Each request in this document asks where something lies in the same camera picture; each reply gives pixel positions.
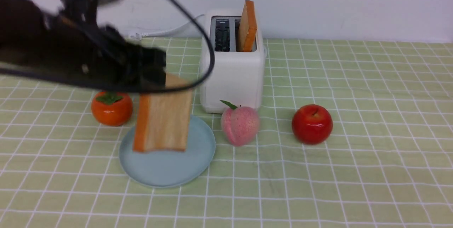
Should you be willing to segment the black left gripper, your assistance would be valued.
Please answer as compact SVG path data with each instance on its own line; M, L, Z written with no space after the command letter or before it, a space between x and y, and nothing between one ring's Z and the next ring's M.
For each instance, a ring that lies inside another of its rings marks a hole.
M111 25L99 26L98 8L121 0L61 0L62 22L76 28L92 47L92 65L104 72L110 67L113 83L136 85L140 91L164 88L166 53L158 48L145 48L126 41Z

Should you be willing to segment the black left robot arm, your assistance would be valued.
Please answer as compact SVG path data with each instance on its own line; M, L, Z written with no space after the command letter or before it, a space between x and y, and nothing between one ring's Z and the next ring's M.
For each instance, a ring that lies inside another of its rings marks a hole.
M32 0L1 0L1 73L81 88L131 93L165 88L166 53L97 24L102 4L61 0L47 12Z

